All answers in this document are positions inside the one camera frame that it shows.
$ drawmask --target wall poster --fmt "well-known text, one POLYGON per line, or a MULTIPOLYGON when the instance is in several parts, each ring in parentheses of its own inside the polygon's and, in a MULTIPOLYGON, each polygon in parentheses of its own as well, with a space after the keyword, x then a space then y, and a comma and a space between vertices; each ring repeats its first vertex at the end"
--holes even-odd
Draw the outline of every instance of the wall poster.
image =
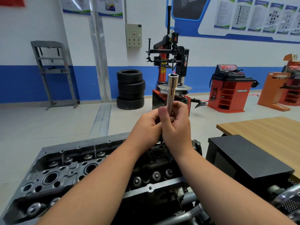
MULTIPOLYGON (((89 0, 60 0, 64 13, 91 14, 89 0)), ((122 0, 97 0, 101 16, 123 17, 122 0)))
POLYGON ((300 43, 300 0, 167 0, 168 5, 172 29, 182 36, 300 43))

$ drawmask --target floor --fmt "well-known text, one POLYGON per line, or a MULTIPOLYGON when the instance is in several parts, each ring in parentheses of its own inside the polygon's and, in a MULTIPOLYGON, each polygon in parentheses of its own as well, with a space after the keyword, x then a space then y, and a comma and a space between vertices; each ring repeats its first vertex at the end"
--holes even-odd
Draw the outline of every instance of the floor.
MULTIPOLYGON (((193 98, 207 100, 208 95, 193 98)), ((207 106, 190 112, 192 139, 200 141, 206 156, 208 138, 221 136, 220 123, 285 116, 300 121, 300 107, 280 112, 257 105, 258 97, 248 97, 245 112, 225 114, 207 106)), ((88 139, 100 104, 72 107, 0 106, 0 214, 19 186, 42 147, 88 139)), ((137 110, 121 110, 112 104, 108 135, 129 132, 138 118, 152 109, 152 99, 137 110)))

